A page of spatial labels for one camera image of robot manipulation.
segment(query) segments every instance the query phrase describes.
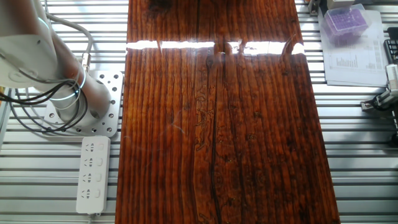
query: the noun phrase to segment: dark wood grain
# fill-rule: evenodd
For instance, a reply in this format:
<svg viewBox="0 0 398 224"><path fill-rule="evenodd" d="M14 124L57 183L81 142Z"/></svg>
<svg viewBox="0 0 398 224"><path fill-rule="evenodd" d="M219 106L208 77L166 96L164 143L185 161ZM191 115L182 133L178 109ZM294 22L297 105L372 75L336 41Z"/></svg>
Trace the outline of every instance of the dark wood grain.
<svg viewBox="0 0 398 224"><path fill-rule="evenodd" d="M340 223L293 0L130 0L127 41L116 223Z"/></svg>

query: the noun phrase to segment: metal mounting plate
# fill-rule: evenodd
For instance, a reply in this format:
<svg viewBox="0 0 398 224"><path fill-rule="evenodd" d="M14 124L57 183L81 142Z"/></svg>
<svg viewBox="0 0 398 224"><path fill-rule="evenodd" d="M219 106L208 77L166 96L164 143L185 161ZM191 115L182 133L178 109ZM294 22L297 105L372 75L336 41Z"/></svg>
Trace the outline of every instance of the metal mounting plate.
<svg viewBox="0 0 398 224"><path fill-rule="evenodd" d="M109 90L109 94L111 95L111 103L106 115L90 126L76 126L65 132L57 132L43 135L47 137L107 136L110 138L117 133L121 94L123 87L123 74L121 72L112 71L90 71L90 75L94 79L101 81ZM61 127L63 123L63 121L59 118L56 109L52 103L47 104L44 119L46 121L50 121L51 123L60 123L44 123L44 125L48 125L49 127L52 127L52 129Z"/></svg>

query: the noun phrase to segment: black cable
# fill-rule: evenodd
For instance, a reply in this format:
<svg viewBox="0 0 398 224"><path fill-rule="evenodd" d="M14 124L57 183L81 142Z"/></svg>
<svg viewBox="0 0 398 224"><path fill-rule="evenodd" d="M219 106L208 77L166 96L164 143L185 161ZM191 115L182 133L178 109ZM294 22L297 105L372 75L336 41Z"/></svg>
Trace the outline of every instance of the black cable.
<svg viewBox="0 0 398 224"><path fill-rule="evenodd" d="M18 100L21 99L21 96L19 95L19 91L18 89L15 89L15 95L17 96ZM35 124L39 125L41 128L43 129L47 129L46 127L42 126L39 122L37 122L35 119L33 119L33 117L26 111L25 106L21 105L22 110L25 112L26 116L33 121Z"/></svg>
<svg viewBox="0 0 398 224"><path fill-rule="evenodd" d="M24 100L15 100L15 99L13 99L13 98L11 98L9 96L6 96L6 95L0 93L0 96L2 97L2 98L0 98L0 101L18 103L20 105L27 105L27 106L29 106L29 105L37 105L37 104L44 103L44 102L48 101L49 99L51 99L51 97L53 97L53 95L56 94L56 92L58 92L59 89L61 89L61 87L69 84L70 82L71 81L65 81L65 82L63 82L61 84L58 84L57 86L55 86L54 88L52 88L51 90L49 90L49 91L47 91L47 92L45 92L43 94L40 94L40 95L32 97L32 98L24 99ZM42 97L45 97L45 98L43 100L31 102L32 100L37 100L37 99L42 98Z"/></svg>
<svg viewBox="0 0 398 224"><path fill-rule="evenodd" d="M38 129L32 129L32 128L28 127L26 124L24 124L24 123L21 121L21 119L18 117L18 115L17 115L17 113L16 113L14 107L13 107L11 104L10 104L10 108L11 108L11 111L12 111L12 113L13 113L15 119L17 119L18 122L19 122L23 127L25 127L26 129L28 129L29 131L36 132L36 133L54 133L54 132L57 132L57 131L66 131L66 130L68 130L68 129L74 127L74 126L76 126L76 124L78 124L78 123L85 117L85 115L87 114L87 111L88 111L87 97L86 97L86 95L85 95L83 92L81 92L81 95L83 95L83 97L84 97L84 99L85 99L85 105L86 105L86 107L85 107L85 111L84 111L83 114L80 116L80 118L79 118L76 122L74 122L73 124L71 124L70 126L68 126L68 125L77 117L77 115L78 115L78 113L79 113L79 110L80 110L80 103L81 103L81 102L80 102L80 99L79 99L79 100L78 100L78 107L77 107L77 109L76 109L76 113L73 115L73 118L72 118L71 120L69 120L68 122L66 122L63 126L57 128L57 129L54 129L54 130L48 129L48 128L46 128L46 127L44 127L44 129L46 129L46 131L42 131L42 130L38 130Z"/></svg>

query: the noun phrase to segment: wood knot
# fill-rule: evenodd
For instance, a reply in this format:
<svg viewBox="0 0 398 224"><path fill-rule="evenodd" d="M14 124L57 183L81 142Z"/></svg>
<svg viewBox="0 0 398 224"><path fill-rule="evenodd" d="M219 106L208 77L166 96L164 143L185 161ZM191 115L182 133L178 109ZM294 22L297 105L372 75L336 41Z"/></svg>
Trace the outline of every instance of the wood knot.
<svg viewBox="0 0 398 224"><path fill-rule="evenodd" d="M258 112L258 111L254 112L254 118L261 118L261 117L262 116L261 116L260 112Z"/></svg>
<svg viewBox="0 0 398 224"><path fill-rule="evenodd" d="M214 64L214 60L211 58L208 58L208 59L206 59L206 64L207 64L207 66L211 67Z"/></svg>
<svg viewBox="0 0 398 224"><path fill-rule="evenodd" d="M149 10L152 12L164 12L172 7L171 0L150 0Z"/></svg>
<svg viewBox="0 0 398 224"><path fill-rule="evenodd" d="M248 134L248 140L256 139L257 136L255 134Z"/></svg>
<svg viewBox="0 0 398 224"><path fill-rule="evenodd" d="M184 110L189 110L191 109L191 104L188 102L184 105Z"/></svg>

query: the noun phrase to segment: paper document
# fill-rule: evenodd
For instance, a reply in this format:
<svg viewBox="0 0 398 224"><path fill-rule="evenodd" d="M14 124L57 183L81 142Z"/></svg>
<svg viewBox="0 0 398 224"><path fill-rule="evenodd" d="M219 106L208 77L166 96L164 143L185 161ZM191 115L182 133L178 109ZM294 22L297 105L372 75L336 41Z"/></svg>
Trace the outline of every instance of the paper document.
<svg viewBox="0 0 398 224"><path fill-rule="evenodd" d="M370 27L356 40L339 39L331 43L321 28L325 78L329 85L386 86L384 33L378 11L366 11ZM320 13L319 23L323 18Z"/></svg>

